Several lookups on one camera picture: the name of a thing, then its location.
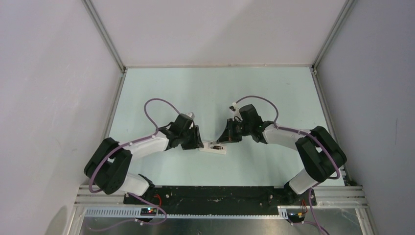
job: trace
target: metal enclosure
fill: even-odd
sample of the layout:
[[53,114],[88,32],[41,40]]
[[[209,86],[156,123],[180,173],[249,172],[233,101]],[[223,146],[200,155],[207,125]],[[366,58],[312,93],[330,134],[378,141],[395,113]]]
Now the metal enclosure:
[[[94,24],[96,25],[97,30],[99,31],[99,34],[101,35],[102,39],[104,40],[106,46],[108,47],[109,51],[111,52],[111,55],[113,56],[117,66],[119,67],[120,71],[123,73],[123,77],[119,81],[119,88],[117,92],[117,96],[114,100],[114,104],[112,107],[112,113],[109,118],[109,122],[106,129],[106,136],[109,134],[110,127],[112,125],[115,110],[119,101],[119,96],[121,94],[122,85],[124,83],[125,79],[125,73],[126,69],[128,69],[128,66],[125,65],[122,61],[122,58],[120,57],[120,54],[118,53],[117,48],[114,46],[114,43],[112,42],[108,31],[106,30],[106,27],[104,26],[104,23],[102,19],[99,16],[99,13],[96,10],[96,7],[92,3],[91,0],[83,0],[84,5],[86,7],[86,10],[89,12],[91,19],[94,21]],[[318,53],[317,57],[315,58],[314,63],[308,64],[304,63],[306,65],[310,66],[310,73],[313,76],[313,82],[315,85],[315,88],[317,90],[320,104],[322,107],[322,110],[324,112],[324,116],[326,118],[326,123],[328,126],[328,129],[330,133],[333,135],[334,138],[336,138],[336,133],[334,132],[334,127],[332,123],[332,118],[330,115],[330,112],[328,110],[328,106],[326,103],[326,99],[324,97],[324,94],[322,92],[322,87],[320,84],[320,81],[318,80],[317,70],[316,67],[321,63],[323,56],[325,55],[327,49],[332,43],[332,40],[335,38],[335,36],[338,34],[341,26],[343,25],[346,17],[350,14],[351,9],[353,8],[355,4],[354,0],[348,0],[344,3],[340,14],[338,15],[333,27],[331,28],[329,35],[326,38],[326,41],[324,45],[322,46],[320,52]],[[257,66],[258,64],[246,64],[243,66]],[[205,66],[213,66],[213,64],[205,64],[200,61],[196,61],[195,64],[190,65],[173,65],[173,64],[166,64],[163,67],[205,67]],[[347,167],[344,169],[342,168],[342,172],[346,176],[347,173]],[[113,223],[117,223],[121,221],[120,217],[124,218],[134,218],[138,217],[137,213],[135,212],[141,206],[127,206],[122,204],[122,198],[123,193],[115,193],[114,195],[108,196],[105,194],[90,194],[88,191],[87,186],[80,186],[78,191],[78,196],[75,200],[75,204],[72,210],[70,223],[66,229],[66,234],[68,235],[78,235],[80,233],[82,234],[89,234],[88,230],[85,230],[85,227],[82,226],[83,223],[88,224],[94,224],[96,226],[106,226]],[[363,187],[352,187],[352,186],[344,186],[344,187],[338,187],[338,186],[326,186],[326,187],[317,187],[316,188],[316,200],[318,201],[318,205],[316,206],[317,209],[319,209],[318,214],[322,216],[323,219],[321,219],[321,223],[336,223],[339,228],[344,230],[347,229],[345,234],[350,234],[350,231],[353,231],[354,234],[363,234],[363,235],[371,235],[371,234],[377,234],[377,231],[374,227],[373,219],[369,210],[369,205],[366,200],[365,193],[363,191]],[[284,213],[286,213],[287,209],[292,209],[296,207],[279,207],[279,211],[281,212],[282,216],[276,216],[273,218],[265,218],[265,217],[244,217],[244,218],[229,218],[224,216],[223,218],[199,218],[194,215],[187,215],[187,216],[177,216],[177,215],[170,215],[172,219],[171,222],[169,222],[167,226],[164,228],[157,229],[154,228],[148,228],[146,231],[152,232],[152,233],[161,233],[165,231],[166,229],[178,229],[177,232],[181,234],[185,234],[185,231],[179,231],[180,227],[185,226],[187,229],[186,232],[189,232],[189,234],[200,234],[198,228],[205,227],[206,224],[212,224],[215,223],[217,226],[210,225],[210,230],[208,230],[208,233],[227,233],[227,234],[241,234],[242,231],[238,230],[232,230],[230,228],[236,228],[242,225],[251,225],[252,228],[256,227],[266,227],[269,228],[271,231],[273,228],[273,223],[275,222],[277,225],[277,229],[281,229],[281,232],[285,232],[288,229],[294,229],[289,226],[283,219]],[[229,223],[227,220],[234,219],[231,222],[231,225],[223,226],[220,225],[221,223]],[[343,220],[348,220],[348,223],[343,224]],[[126,227],[122,227],[119,232],[121,231],[129,231],[130,229],[135,229],[133,225],[126,225]],[[318,234],[317,230],[315,230],[313,227],[305,229],[303,226],[297,230],[298,234],[311,234],[315,233]],[[334,234],[341,234],[339,230],[334,229]]]

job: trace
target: cable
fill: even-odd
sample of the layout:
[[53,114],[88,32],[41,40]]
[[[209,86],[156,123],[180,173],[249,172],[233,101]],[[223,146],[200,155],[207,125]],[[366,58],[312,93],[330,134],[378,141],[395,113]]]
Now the cable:
[[156,194],[156,195],[154,195],[154,197],[157,197],[159,199],[159,207],[161,207],[161,197],[160,197],[160,195]]
[[[130,144],[134,144],[134,143],[138,143],[138,142],[141,142],[141,141],[144,141],[144,140],[147,140],[147,139],[150,139],[150,138],[152,138],[152,136],[155,136],[158,132],[159,132],[159,127],[157,126],[157,124],[156,124],[156,122],[148,115],[148,113],[147,113],[147,105],[148,105],[148,103],[150,103],[151,101],[153,101],[153,100],[159,100],[159,101],[162,101],[162,102],[164,102],[164,103],[167,103],[168,105],[170,105],[173,109],[174,109],[174,111],[176,111],[176,113],[177,114],[180,114],[180,112],[179,112],[179,110],[177,110],[176,109],[176,107],[174,107],[174,105],[173,104],[171,104],[170,102],[168,102],[167,100],[164,100],[164,99],[160,99],[160,98],[153,98],[153,99],[149,99],[145,104],[144,104],[144,113],[145,113],[145,115],[146,115],[146,117],[150,120],[150,122],[155,126],[155,128],[156,128],[156,131],[152,134],[152,135],[149,135],[149,136],[146,136],[146,137],[142,137],[142,138],[139,138],[139,139],[136,139],[136,140],[133,140],[133,141],[130,141],[130,142],[127,142],[127,143],[124,143],[124,144],[121,144],[121,145],[119,145],[118,147],[116,147],[115,149],[113,149],[112,151],[110,151],[103,159],[102,159],[102,161],[98,164],[98,166],[96,167],[96,169],[95,169],[95,171],[93,172],[93,174],[92,174],[92,176],[91,176],[91,178],[90,178],[90,180],[89,180],[89,190],[90,190],[90,192],[91,193],[97,193],[97,192],[101,192],[102,190],[101,189],[98,189],[98,190],[93,190],[93,188],[92,188],[92,185],[93,185],[93,181],[94,181],[94,179],[95,179],[95,177],[96,177],[96,175],[97,175],[97,173],[98,173],[98,171],[101,169],[101,167],[104,165],[104,163],[108,160],[108,158],[110,157],[110,156],[112,156],[115,152],[117,152],[119,149],[121,149],[121,148],[123,148],[123,147],[126,147],[126,146],[128,146],[128,145],[130,145]],[[160,208],[159,206],[156,206],[156,205],[154,205],[154,204],[152,204],[152,203],[150,203],[150,202],[148,202],[148,201],[146,201],[146,200],[144,200],[144,199],[142,199],[141,197],[139,197],[139,196],[137,196],[137,195],[135,195],[135,194],[133,194],[133,193],[129,193],[131,196],[133,196],[133,197],[135,197],[135,198],[137,198],[138,200],[140,200],[140,201],[142,201],[142,202],[144,202],[144,203],[146,203],[146,204],[148,204],[148,205],[150,205],[150,206],[152,206],[152,207],[155,207],[155,208],[157,208],[159,211],[161,211],[163,214],[164,214],[164,219],[162,220],[162,221],[159,221],[159,222],[156,222],[156,223],[149,223],[149,222],[144,222],[144,221],[142,221],[141,223],[142,224],[148,224],[148,225],[157,225],[157,224],[161,224],[161,223],[163,223],[164,221],[166,221],[166,219],[167,219],[167,213],[162,209],[162,208]],[[114,225],[111,225],[111,226],[109,226],[109,227],[107,227],[107,228],[104,228],[104,229],[98,229],[98,230],[96,230],[96,229],[92,229],[92,228],[89,228],[91,231],[94,231],[94,232],[101,232],[101,231],[105,231],[105,230],[108,230],[108,229],[112,229],[112,228],[114,228],[114,227],[116,227],[116,226],[118,226],[118,225],[120,225],[120,224],[123,224],[123,223],[126,223],[126,222],[131,222],[131,221],[135,221],[136,219],[127,219],[127,220],[123,220],[123,221],[121,221],[121,222],[119,222],[119,223],[116,223],[116,224],[114,224]]]
[[120,221],[120,222],[118,222],[116,224],[113,224],[113,225],[111,225],[109,227],[106,227],[106,228],[103,228],[103,229],[93,229],[89,225],[87,225],[88,229],[91,230],[91,231],[93,231],[93,232],[103,232],[103,231],[110,230],[112,228],[117,227],[118,225],[121,225],[121,224],[127,223],[127,222],[140,222],[140,224],[158,225],[158,224],[161,224],[161,223],[163,223],[163,222],[165,222],[167,220],[167,213],[160,206],[156,206],[153,203],[151,203],[149,201],[146,201],[146,200],[142,199],[141,197],[139,197],[139,196],[137,196],[137,195],[135,195],[133,193],[128,193],[128,194],[131,195],[131,196],[133,196],[133,197],[135,197],[136,199],[138,199],[138,200],[140,200],[140,201],[148,204],[149,206],[152,206],[152,207],[157,208],[159,211],[161,211],[164,214],[163,220],[162,221],[159,221],[159,222],[155,222],[155,223],[150,223],[150,222],[140,221],[140,220],[134,218],[134,219],[126,219],[126,220]]
[[[316,225],[316,223],[313,223],[313,222],[309,222],[309,221],[304,221],[304,222],[300,222],[300,223],[293,223],[290,219],[287,219],[287,221],[290,223],[290,224],[292,224],[292,225],[302,225],[302,224],[309,224],[309,225],[313,225],[313,226],[317,226]],[[327,235],[330,235],[330,233],[328,233],[328,231],[325,229],[325,228],[323,228],[322,227],[322,230],[323,230],[323,232],[324,233],[326,233]]]
[[330,234],[327,232],[327,230],[325,230],[325,229],[324,229],[324,228],[323,228],[323,227],[319,224],[319,222],[317,221],[316,215],[314,214],[314,210],[313,210],[313,203],[311,202],[311,191],[312,191],[312,187],[308,189],[308,203],[310,204],[310,211],[311,211],[311,214],[313,215],[313,219],[314,219],[315,223],[313,223],[313,222],[308,222],[308,223],[309,223],[309,224],[311,224],[311,225],[316,226],[316,227],[319,229],[320,233],[325,232],[327,235],[330,235]]
[[334,169],[336,170],[336,176],[335,177],[328,177],[328,179],[332,179],[332,180],[337,180],[340,178],[340,170],[337,167],[336,163],[334,162],[333,158],[331,157],[330,153],[327,151],[327,149],[323,146],[323,144],[314,136],[312,136],[310,133],[307,133],[305,131],[301,131],[301,130],[297,130],[297,129],[293,129],[293,128],[289,128],[289,127],[283,127],[283,126],[278,126],[277,123],[274,122],[274,126],[276,127],[276,129],[280,129],[280,130],[284,130],[284,131],[289,131],[289,132],[294,132],[296,134],[300,133],[304,136],[309,137],[310,139],[312,139],[324,152],[324,154],[327,156],[328,160],[330,161],[330,163],[333,165]]
[[279,117],[279,112],[278,112],[278,108],[274,105],[274,103],[273,103],[273,102],[271,102],[271,101],[269,101],[269,100],[265,99],[264,97],[260,97],[260,96],[257,96],[257,95],[247,95],[247,96],[244,96],[244,97],[240,98],[239,100],[237,100],[237,101],[236,101],[236,103],[239,103],[239,102],[241,102],[242,100],[244,100],[244,99],[246,99],[246,98],[257,98],[257,99],[262,99],[262,100],[264,100],[264,101],[267,101],[269,104],[271,104],[271,105],[273,106],[273,108],[275,109],[275,112],[277,113],[277,115],[275,116],[275,119],[274,119],[274,123],[277,123],[277,119],[278,119],[278,117]]
[[307,203],[305,202],[304,199],[301,200],[301,206],[302,206],[302,213],[307,214],[308,208],[307,208]]

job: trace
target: small object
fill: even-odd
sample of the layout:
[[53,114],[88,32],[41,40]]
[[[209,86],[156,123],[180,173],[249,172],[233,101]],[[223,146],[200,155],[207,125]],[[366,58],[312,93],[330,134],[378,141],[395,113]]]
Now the small object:
[[203,141],[203,148],[199,148],[199,151],[217,154],[226,154],[226,145],[216,143],[215,141]]
[[291,223],[301,223],[304,221],[305,216],[302,216],[302,213],[289,213],[288,215],[288,219],[289,221],[291,221]]
[[157,209],[156,208],[141,208],[140,215],[150,215],[150,216],[156,216],[157,215]]
[[191,119],[194,119],[194,117],[195,117],[194,113],[192,113],[192,112],[191,113],[187,113],[186,115],[189,116]]

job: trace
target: white backdrop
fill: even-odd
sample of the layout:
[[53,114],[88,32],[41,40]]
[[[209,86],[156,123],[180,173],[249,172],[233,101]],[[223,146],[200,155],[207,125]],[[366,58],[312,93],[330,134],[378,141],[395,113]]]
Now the white backdrop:
[[0,234],[59,235],[120,73],[80,0],[0,8]]
[[345,0],[94,0],[127,66],[311,65]]

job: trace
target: purple cable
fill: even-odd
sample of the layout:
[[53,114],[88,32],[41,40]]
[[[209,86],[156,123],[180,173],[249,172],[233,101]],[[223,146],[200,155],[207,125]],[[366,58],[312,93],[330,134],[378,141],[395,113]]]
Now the purple cable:
[[329,235],[328,232],[319,224],[319,222],[317,221],[316,215],[314,214],[313,204],[311,203],[311,191],[312,191],[312,187],[308,190],[308,203],[310,204],[310,211],[311,211],[311,214],[313,215],[313,219],[314,219],[315,223],[312,223],[312,222],[310,222],[310,223],[312,223],[312,225],[316,226],[319,229],[320,233],[322,233],[324,231],[327,235]]
[[[146,136],[146,137],[142,137],[142,138],[139,138],[139,139],[136,139],[136,140],[133,140],[133,141],[130,141],[130,142],[127,142],[127,143],[124,143],[124,144],[121,144],[121,145],[119,145],[118,147],[116,147],[115,149],[113,149],[111,152],[109,152],[103,159],[102,159],[102,161],[98,164],[98,166],[96,167],[96,169],[95,169],[95,171],[93,172],[93,174],[92,174],[92,176],[91,176],[91,178],[90,178],[90,180],[89,180],[89,190],[90,190],[90,192],[91,193],[97,193],[97,192],[101,192],[102,190],[101,189],[98,189],[98,190],[93,190],[93,188],[92,188],[92,185],[93,185],[93,181],[94,181],[94,179],[95,179],[95,177],[96,177],[96,175],[97,175],[97,173],[98,173],[98,171],[101,169],[101,167],[104,165],[104,163],[108,160],[108,158],[110,157],[110,156],[112,156],[115,152],[117,152],[119,149],[121,149],[121,148],[123,148],[123,147],[126,147],[126,146],[128,146],[128,145],[130,145],[130,143],[137,143],[137,142],[140,142],[140,141],[144,141],[144,140],[147,140],[147,139],[150,139],[153,135],[156,135],[158,132],[159,132],[159,127],[157,126],[157,124],[156,124],[156,122],[148,115],[148,113],[147,113],[147,104],[148,103],[150,103],[151,101],[153,101],[153,100],[159,100],[159,101],[163,101],[164,103],[167,103],[168,105],[170,105],[173,109],[174,109],[174,111],[176,111],[176,113],[177,114],[180,114],[180,112],[179,112],[179,110],[177,110],[176,109],[176,107],[174,107],[174,105],[173,104],[171,104],[170,102],[168,102],[167,100],[164,100],[164,99],[160,99],[160,98],[153,98],[153,99],[149,99],[145,104],[144,104],[144,113],[145,113],[145,115],[146,115],[146,117],[150,120],[150,122],[156,127],[156,131],[154,132],[154,134],[152,134],[152,135],[149,135],[149,136]],[[142,202],[144,202],[144,203],[146,203],[146,204],[148,204],[148,205],[150,205],[150,206],[152,206],[152,207],[155,207],[155,208],[157,208],[158,210],[160,210],[161,212],[163,212],[163,214],[165,215],[165,217],[164,217],[164,219],[162,220],[162,221],[160,221],[160,222],[156,222],[156,223],[148,223],[148,222],[144,222],[144,221],[142,221],[142,223],[143,224],[148,224],[148,225],[157,225],[157,224],[161,224],[161,223],[163,223],[164,221],[166,221],[166,219],[167,219],[167,213],[162,209],[162,208],[160,208],[159,206],[156,206],[156,205],[154,205],[154,204],[152,204],[152,203],[150,203],[150,202],[148,202],[148,201],[146,201],[146,200],[144,200],[144,199],[142,199],[141,197],[139,197],[139,196],[137,196],[137,195],[135,195],[135,194],[133,194],[133,193],[129,193],[130,195],[132,195],[133,197],[135,197],[135,198],[137,198],[138,200],[140,200],[140,201],[142,201]],[[126,223],[126,222],[130,222],[130,221],[135,221],[135,219],[127,219],[127,220],[123,220],[123,221],[121,221],[121,222],[118,222],[118,223],[116,223],[116,224],[114,224],[114,225],[111,225],[111,226],[109,226],[109,227],[107,227],[107,228],[105,228],[105,229],[98,229],[98,230],[95,230],[95,229],[92,229],[92,228],[89,228],[91,231],[94,231],[94,232],[101,232],[101,231],[105,231],[105,230],[108,230],[108,229],[112,229],[112,228],[114,228],[114,227],[116,227],[116,226],[118,226],[118,225],[120,225],[120,224],[123,224],[123,223]]]
[[136,139],[136,140],[133,140],[133,141],[130,141],[130,142],[127,142],[127,143],[123,143],[123,144],[121,144],[121,145],[119,145],[118,147],[116,147],[115,149],[113,149],[111,152],[109,152],[103,159],[102,159],[102,161],[98,164],[98,166],[96,167],[96,169],[95,169],[95,171],[93,172],[93,174],[92,174],[92,176],[91,176],[91,178],[90,178],[90,180],[89,180],[89,190],[90,190],[90,192],[91,193],[97,193],[97,192],[101,192],[102,190],[101,189],[98,189],[98,190],[93,190],[93,188],[92,188],[92,185],[93,185],[93,181],[94,181],[94,179],[95,179],[95,177],[96,177],[96,175],[98,174],[98,171],[101,169],[101,167],[104,165],[104,163],[108,160],[108,158],[110,157],[110,156],[112,156],[115,152],[117,152],[119,149],[121,149],[121,148],[123,148],[123,147],[126,147],[126,146],[128,146],[128,145],[130,145],[130,143],[137,143],[137,142],[140,142],[140,141],[144,141],[144,140],[147,140],[147,139],[149,139],[149,138],[151,138],[152,136],[155,136],[158,132],[159,132],[159,127],[157,126],[157,124],[156,124],[156,122],[155,121],[153,121],[153,119],[151,119],[151,117],[148,115],[148,113],[147,113],[147,104],[148,103],[150,103],[151,101],[153,101],[153,100],[159,100],[159,101],[163,101],[163,102],[165,102],[165,103],[167,103],[168,105],[170,105],[173,109],[174,109],[174,111],[176,111],[178,114],[180,114],[180,112],[179,112],[179,110],[177,110],[176,109],[176,107],[174,107],[174,105],[172,105],[170,102],[168,102],[167,100],[164,100],[164,99],[160,99],[160,98],[153,98],[153,99],[149,99],[145,104],[144,104],[144,113],[145,113],[145,115],[146,115],[146,117],[150,120],[150,122],[156,127],[156,131],[154,132],[154,134],[152,134],[152,135],[149,135],[149,136],[146,136],[146,137],[142,137],[142,138],[139,138],[139,139]]
[[311,138],[322,149],[322,151],[327,156],[328,160],[330,161],[330,163],[333,165],[334,169],[336,170],[336,176],[335,177],[328,177],[328,179],[337,180],[337,179],[340,178],[339,168],[337,167],[337,165],[334,162],[333,158],[331,157],[330,153],[327,151],[327,149],[322,145],[322,143],[316,137],[312,136],[310,133],[307,133],[305,131],[300,131],[300,130],[289,128],[289,127],[277,126],[277,124],[275,122],[274,122],[274,125],[277,129],[284,130],[284,131],[289,131],[289,132],[294,132],[294,133],[297,133],[297,134],[302,134],[304,136],[308,136],[309,138]]
[[[302,225],[302,224],[309,224],[309,225],[313,225],[313,226],[315,226],[315,227],[317,227],[317,224],[316,223],[313,223],[313,222],[309,222],[309,221],[304,221],[304,223],[293,223],[290,219],[287,219],[288,220],[288,222],[289,223],[292,223],[293,225]],[[327,235],[330,235],[329,233],[328,233],[328,231],[325,229],[325,228],[323,228],[323,227],[321,227],[321,229],[327,234]]]
[[274,119],[274,123],[276,123],[276,122],[277,122],[277,119],[278,119],[278,116],[279,116],[279,112],[278,112],[278,108],[276,107],[276,105],[274,105],[274,103],[273,103],[273,102],[271,102],[271,101],[269,101],[269,100],[265,99],[264,97],[260,97],[260,96],[257,96],[257,95],[247,95],[247,96],[244,96],[244,97],[240,98],[240,99],[239,99],[238,101],[236,101],[235,103],[239,103],[239,102],[241,102],[242,100],[244,100],[244,99],[246,99],[246,98],[257,98],[257,99],[262,99],[262,100],[264,100],[264,101],[267,101],[269,104],[271,104],[271,105],[273,106],[273,108],[275,109],[275,112],[277,113],[277,115],[275,116],[275,119]]
[[328,157],[328,159],[329,159],[329,161],[330,161],[330,163],[333,165],[333,167],[334,167],[334,169],[336,170],[336,177],[328,177],[328,179],[332,179],[332,180],[337,180],[337,179],[339,179],[340,178],[340,170],[337,168],[337,165],[336,165],[336,163],[334,162],[334,160],[333,160],[333,158],[330,156],[330,154],[329,154],[329,152],[327,151],[327,149],[322,145],[322,143],[320,143],[320,141],[316,138],[316,137],[314,137],[314,136],[312,136],[312,135],[310,135],[309,133],[307,133],[307,132],[304,132],[304,131],[300,131],[300,130],[297,130],[297,129],[293,129],[293,128],[289,128],[289,127],[279,127],[278,125],[277,125],[277,119],[278,119],[278,116],[279,116],[279,112],[278,112],[278,108],[276,107],[276,105],[273,103],[273,102],[271,102],[271,101],[269,101],[269,100],[267,100],[266,98],[264,98],[264,97],[260,97],[260,96],[257,96],[257,95],[247,95],[247,96],[244,96],[244,97],[242,97],[242,98],[240,98],[239,100],[237,100],[236,101],[236,103],[239,103],[240,101],[242,101],[242,100],[244,100],[244,99],[246,99],[246,98],[258,98],[258,99],[262,99],[262,100],[265,100],[265,101],[267,101],[269,104],[271,104],[272,106],[273,106],[273,108],[275,109],[275,112],[277,113],[277,115],[276,115],[276,117],[275,117],[275,119],[274,119],[274,126],[277,128],[277,129],[281,129],[281,130],[284,130],[284,131],[290,131],[290,132],[294,132],[294,133],[298,133],[298,134],[302,134],[302,135],[305,135],[305,136],[308,136],[309,138],[311,138],[321,149],[322,149],[322,151],[325,153],[325,155]]

